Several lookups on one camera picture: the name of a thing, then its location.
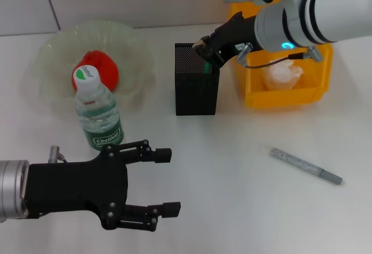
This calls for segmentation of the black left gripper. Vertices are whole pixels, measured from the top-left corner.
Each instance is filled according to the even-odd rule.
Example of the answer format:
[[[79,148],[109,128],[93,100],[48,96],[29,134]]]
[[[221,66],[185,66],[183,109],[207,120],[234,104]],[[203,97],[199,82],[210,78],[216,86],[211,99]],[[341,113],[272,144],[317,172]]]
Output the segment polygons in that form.
[[[125,164],[170,163],[170,148],[152,149],[148,140],[102,148],[86,162],[31,164],[24,203],[28,219],[57,212],[90,211],[106,230],[122,228],[127,198]]]

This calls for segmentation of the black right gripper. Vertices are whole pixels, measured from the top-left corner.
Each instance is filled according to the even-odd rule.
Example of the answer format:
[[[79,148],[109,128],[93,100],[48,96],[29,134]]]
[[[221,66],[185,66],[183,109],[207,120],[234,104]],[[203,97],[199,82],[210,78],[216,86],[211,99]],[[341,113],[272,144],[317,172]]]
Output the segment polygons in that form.
[[[196,46],[196,52],[213,67],[221,68],[239,54],[236,45],[250,43],[253,52],[259,51],[255,20],[256,16],[244,18],[242,12],[236,13],[229,21],[215,29],[210,36],[202,37],[201,45]]]

